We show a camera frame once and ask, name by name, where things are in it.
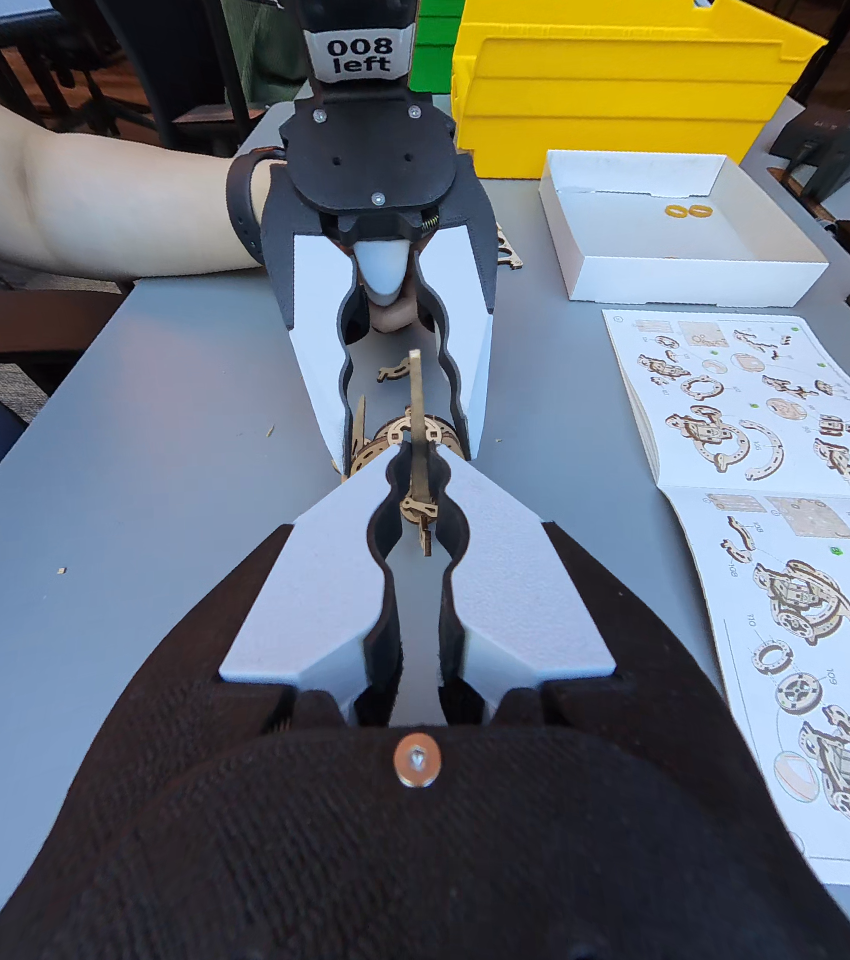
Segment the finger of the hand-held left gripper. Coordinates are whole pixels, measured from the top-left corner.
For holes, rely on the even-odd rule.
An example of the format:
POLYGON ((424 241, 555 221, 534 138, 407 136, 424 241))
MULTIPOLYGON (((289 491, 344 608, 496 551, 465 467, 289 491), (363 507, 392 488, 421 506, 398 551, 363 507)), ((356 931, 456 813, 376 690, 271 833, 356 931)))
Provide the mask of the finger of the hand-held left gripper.
POLYGON ((438 363, 463 457, 479 451, 487 407, 493 316, 487 309, 468 228, 438 229, 414 257, 419 305, 433 319, 438 363))
POLYGON ((351 360, 343 316, 349 299, 358 292, 357 265, 323 235, 296 235, 293 270, 291 343, 322 438, 336 469, 346 477, 351 450, 347 402, 351 360))

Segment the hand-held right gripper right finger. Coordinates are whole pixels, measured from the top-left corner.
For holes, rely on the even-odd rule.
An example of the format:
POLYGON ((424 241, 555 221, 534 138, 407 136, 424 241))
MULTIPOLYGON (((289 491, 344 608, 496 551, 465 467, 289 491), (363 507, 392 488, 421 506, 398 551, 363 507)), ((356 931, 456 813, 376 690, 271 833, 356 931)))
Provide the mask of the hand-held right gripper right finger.
POLYGON ((493 715, 515 689, 610 676, 615 659, 540 518, 450 450, 435 452, 448 720, 493 715))

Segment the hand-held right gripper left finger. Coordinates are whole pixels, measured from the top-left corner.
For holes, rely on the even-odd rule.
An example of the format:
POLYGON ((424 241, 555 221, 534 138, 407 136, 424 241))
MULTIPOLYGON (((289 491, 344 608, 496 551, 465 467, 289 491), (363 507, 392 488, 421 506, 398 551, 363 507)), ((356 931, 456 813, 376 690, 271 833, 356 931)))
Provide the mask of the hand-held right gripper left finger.
POLYGON ((402 650, 386 558, 404 484, 405 447, 391 446, 299 516, 220 678, 325 691, 348 722, 387 722, 402 650))

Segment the thin wooden stick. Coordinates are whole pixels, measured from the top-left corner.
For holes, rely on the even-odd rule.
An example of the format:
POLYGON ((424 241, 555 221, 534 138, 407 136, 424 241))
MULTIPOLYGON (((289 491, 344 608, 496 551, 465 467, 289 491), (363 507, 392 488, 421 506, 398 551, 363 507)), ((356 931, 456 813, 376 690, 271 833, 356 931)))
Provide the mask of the thin wooden stick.
MULTIPOLYGON (((434 503, 429 486, 429 441, 424 423, 424 394, 421 371, 421 353, 419 349, 409 351, 410 358, 410 443, 411 466, 408 490, 416 499, 431 500, 434 503)), ((419 529, 419 541, 424 556, 432 555, 430 526, 419 529)))

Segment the round wooden wheel assembly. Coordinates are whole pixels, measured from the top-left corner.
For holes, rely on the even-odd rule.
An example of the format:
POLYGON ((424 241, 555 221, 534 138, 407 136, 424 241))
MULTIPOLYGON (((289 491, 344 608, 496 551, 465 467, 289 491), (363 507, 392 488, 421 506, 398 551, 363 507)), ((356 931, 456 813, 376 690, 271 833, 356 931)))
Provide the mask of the round wooden wheel assembly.
MULTIPOLYGON (((428 442, 442 444, 455 452, 459 457, 464 456, 459 437, 454 427, 439 416, 424 416, 426 436, 428 442)), ((356 446, 353 451, 349 476, 354 476, 369 462, 379 456, 388 446, 400 446, 411 440, 411 407, 406 407, 403 416, 395 417, 385 423, 361 447, 356 446)))

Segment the person's left forearm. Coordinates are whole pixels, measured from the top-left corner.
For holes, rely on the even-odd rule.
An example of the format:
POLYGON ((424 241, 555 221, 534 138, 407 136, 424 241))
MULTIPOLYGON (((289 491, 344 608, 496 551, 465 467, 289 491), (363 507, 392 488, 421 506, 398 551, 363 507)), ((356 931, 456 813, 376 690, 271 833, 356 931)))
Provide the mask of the person's left forearm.
POLYGON ((54 133, 0 105, 0 259, 107 281, 253 268, 228 159, 54 133))

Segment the person's left hand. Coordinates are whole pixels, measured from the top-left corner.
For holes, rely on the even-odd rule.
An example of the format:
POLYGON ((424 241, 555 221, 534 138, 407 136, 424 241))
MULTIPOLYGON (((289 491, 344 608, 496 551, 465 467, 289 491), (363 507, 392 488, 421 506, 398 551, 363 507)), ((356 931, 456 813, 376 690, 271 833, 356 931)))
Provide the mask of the person's left hand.
POLYGON ((367 295, 370 324, 374 330, 392 333, 418 321, 427 330, 434 331, 431 314, 425 308, 419 307, 416 285, 411 276, 406 277, 397 298, 388 306, 375 303, 371 299, 371 291, 367 291, 367 295))

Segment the green plastic bin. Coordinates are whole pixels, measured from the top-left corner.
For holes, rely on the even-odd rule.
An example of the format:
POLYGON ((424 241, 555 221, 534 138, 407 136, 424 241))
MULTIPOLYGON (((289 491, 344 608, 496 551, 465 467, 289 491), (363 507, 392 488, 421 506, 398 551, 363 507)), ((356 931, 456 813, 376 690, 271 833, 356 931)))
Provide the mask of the green plastic bin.
POLYGON ((449 94, 452 61, 466 1, 421 1, 408 86, 449 94))

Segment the black wristwatch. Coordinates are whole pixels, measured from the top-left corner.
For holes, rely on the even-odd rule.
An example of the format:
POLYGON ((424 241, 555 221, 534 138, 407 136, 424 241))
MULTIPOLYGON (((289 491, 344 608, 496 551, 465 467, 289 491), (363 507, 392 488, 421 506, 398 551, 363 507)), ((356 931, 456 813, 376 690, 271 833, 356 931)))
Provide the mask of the black wristwatch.
POLYGON ((286 149, 260 147, 236 155, 226 177, 226 206, 234 233, 253 259, 264 265, 261 232, 263 203, 255 206, 251 192, 252 174, 261 162, 285 162, 286 149))

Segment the white cardboard box tray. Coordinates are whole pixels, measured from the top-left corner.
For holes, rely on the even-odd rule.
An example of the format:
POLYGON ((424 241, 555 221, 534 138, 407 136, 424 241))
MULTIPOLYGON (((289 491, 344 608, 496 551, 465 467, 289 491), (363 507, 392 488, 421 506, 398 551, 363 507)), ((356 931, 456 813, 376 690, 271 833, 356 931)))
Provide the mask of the white cardboard box tray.
POLYGON ((793 307, 828 267, 720 154, 549 150, 540 196, 573 301, 793 307))

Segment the yellow plastic bin stack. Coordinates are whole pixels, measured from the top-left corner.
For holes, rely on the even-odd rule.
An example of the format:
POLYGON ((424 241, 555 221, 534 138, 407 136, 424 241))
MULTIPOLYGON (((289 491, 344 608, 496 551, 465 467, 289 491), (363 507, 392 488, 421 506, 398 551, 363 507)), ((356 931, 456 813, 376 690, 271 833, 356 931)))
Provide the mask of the yellow plastic bin stack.
POLYGON ((537 180, 562 149, 740 162, 825 43, 737 1, 467 1, 457 146, 484 179, 537 180))

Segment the open instruction booklet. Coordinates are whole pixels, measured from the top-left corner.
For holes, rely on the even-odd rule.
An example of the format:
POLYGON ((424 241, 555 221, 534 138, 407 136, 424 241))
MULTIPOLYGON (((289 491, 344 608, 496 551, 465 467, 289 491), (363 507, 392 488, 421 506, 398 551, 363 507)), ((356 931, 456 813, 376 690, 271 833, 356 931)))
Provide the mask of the open instruction booklet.
POLYGON ((818 878, 850 885, 850 378, 799 317, 603 316, 731 713, 818 878))

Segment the black desk device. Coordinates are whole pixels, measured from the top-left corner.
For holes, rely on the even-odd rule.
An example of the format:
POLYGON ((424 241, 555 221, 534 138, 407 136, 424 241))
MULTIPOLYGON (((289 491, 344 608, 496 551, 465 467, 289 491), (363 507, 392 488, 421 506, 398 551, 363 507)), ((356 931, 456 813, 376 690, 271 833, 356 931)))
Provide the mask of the black desk device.
POLYGON ((815 172, 792 193, 807 203, 822 204, 850 181, 850 111, 809 106, 782 128, 768 152, 788 160, 783 178, 799 166, 815 172))

